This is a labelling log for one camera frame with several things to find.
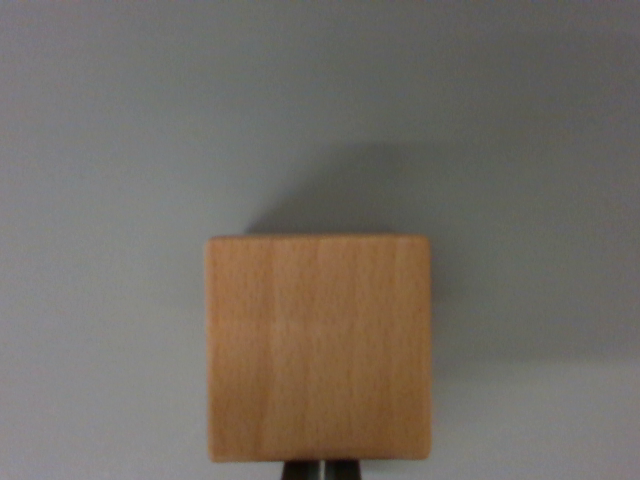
wood grain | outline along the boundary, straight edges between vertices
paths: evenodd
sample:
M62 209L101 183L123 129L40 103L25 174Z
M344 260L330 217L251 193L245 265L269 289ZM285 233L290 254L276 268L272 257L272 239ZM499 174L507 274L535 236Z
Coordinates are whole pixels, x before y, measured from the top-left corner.
M425 458L429 271L415 235L212 238L212 460Z

wooden cube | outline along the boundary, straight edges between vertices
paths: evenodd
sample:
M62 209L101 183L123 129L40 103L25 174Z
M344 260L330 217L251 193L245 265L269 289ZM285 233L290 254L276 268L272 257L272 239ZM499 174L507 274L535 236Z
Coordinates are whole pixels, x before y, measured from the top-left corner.
M217 237L205 270L213 461L426 458L426 238Z

white background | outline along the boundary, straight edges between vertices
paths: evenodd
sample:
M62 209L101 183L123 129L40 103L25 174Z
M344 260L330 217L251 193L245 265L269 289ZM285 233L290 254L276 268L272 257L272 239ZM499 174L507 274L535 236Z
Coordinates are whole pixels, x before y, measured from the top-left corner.
M434 432L364 478L640 478L640 7L0 7L0 479L206 456L202 246L427 234Z

